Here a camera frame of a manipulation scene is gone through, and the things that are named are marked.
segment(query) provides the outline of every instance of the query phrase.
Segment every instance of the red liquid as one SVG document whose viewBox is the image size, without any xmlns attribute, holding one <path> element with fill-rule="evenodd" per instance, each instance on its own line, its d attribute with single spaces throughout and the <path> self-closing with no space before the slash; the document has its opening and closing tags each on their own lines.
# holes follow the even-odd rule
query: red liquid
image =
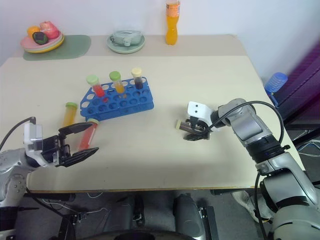
<svg viewBox="0 0 320 240">
<path fill-rule="evenodd" d="M 94 85 L 92 89 L 99 98 L 105 95 L 105 91 L 102 89 L 101 85 Z"/>
<path fill-rule="evenodd" d="M 89 128 L 87 128 L 84 131 L 83 137 L 82 137 L 82 141 L 80 143 L 79 146 L 79 151 L 88 149 L 91 143 L 92 138 L 94 137 L 95 131 L 97 129 L 98 124 L 93 123 L 92 126 L 90 126 Z"/>
</svg>

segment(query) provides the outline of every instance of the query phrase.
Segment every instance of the green cap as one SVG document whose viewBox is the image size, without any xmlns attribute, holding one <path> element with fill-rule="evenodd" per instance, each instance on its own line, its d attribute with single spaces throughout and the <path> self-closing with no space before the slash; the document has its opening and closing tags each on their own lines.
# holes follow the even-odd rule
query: green cap
<svg viewBox="0 0 320 240">
<path fill-rule="evenodd" d="M 71 102 L 71 101 L 68 101 L 66 104 L 65 104 L 66 107 L 74 107 L 74 108 L 78 108 L 78 104 L 76 104 L 75 102 Z"/>
<path fill-rule="evenodd" d="M 99 78 L 94 74 L 91 74 L 91 75 L 87 76 L 86 77 L 86 81 L 91 86 L 99 84 Z"/>
<path fill-rule="evenodd" d="M 112 80 L 112 81 L 117 81 L 121 78 L 121 75 L 120 75 L 120 72 L 118 71 L 112 71 L 109 73 L 109 78 Z"/>
<path fill-rule="evenodd" d="M 99 124 L 99 121 L 97 119 L 94 119 L 94 118 L 88 118 L 87 122 Z"/>
</svg>

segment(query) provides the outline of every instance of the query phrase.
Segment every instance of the orange fruit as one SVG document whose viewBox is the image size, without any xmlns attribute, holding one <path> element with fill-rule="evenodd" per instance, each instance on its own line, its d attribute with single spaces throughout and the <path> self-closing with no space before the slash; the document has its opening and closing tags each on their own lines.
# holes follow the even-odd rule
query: orange fruit
<svg viewBox="0 0 320 240">
<path fill-rule="evenodd" d="M 26 32 L 28 33 L 29 38 L 32 38 L 32 35 L 35 32 L 41 32 L 41 29 L 38 26 L 31 26 L 31 27 L 28 28 L 28 30 Z"/>
</svg>

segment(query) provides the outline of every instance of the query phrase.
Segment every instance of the orange bottle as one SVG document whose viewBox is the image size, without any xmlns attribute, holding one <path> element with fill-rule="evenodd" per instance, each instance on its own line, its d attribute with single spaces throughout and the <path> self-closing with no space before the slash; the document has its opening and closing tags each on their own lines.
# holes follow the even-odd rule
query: orange bottle
<svg viewBox="0 0 320 240">
<path fill-rule="evenodd" d="M 180 15 L 180 1 L 166 1 L 166 22 L 168 31 L 165 35 L 165 41 L 168 45 L 175 45 L 178 40 L 177 23 Z"/>
</svg>

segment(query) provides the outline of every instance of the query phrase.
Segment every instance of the test tube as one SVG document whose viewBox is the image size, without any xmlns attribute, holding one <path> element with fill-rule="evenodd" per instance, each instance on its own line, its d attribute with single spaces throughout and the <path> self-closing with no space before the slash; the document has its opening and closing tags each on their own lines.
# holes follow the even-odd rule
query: test tube
<svg viewBox="0 0 320 240">
<path fill-rule="evenodd" d="M 92 123 L 92 126 L 88 127 L 84 130 L 83 137 L 79 146 L 79 151 L 88 149 L 91 143 L 92 138 L 95 135 L 96 129 L 98 127 L 99 121 L 94 118 L 89 118 L 87 120 L 88 123 Z"/>
<path fill-rule="evenodd" d="M 75 122 L 75 116 L 78 105 L 74 102 L 67 102 L 65 104 L 65 113 L 62 127 L 69 126 Z"/>
<path fill-rule="evenodd" d="M 95 94 L 101 98 L 105 95 L 105 91 L 103 90 L 103 88 L 100 85 L 99 82 L 99 78 L 96 75 L 89 75 L 86 77 L 86 81 L 88 84 L 90 84 L 92 86 L 93 91 L 95 92 Z"/>
<path fill-rule="evenodd" d="M 142 69 L 140 67 L 132 68 L 131 74 L 134 79 L 135 88 L 142 89 L 144 87 L 142 82 Z"/>
<path fill-rule="evenodd" d="M 125 87 L 122 84 L 120 72 L 112 71 L 109 73 L 109 77 L 114 84 L 116 92 L 118 94 L 123 94 L 125 92 Z"/>
</svg>

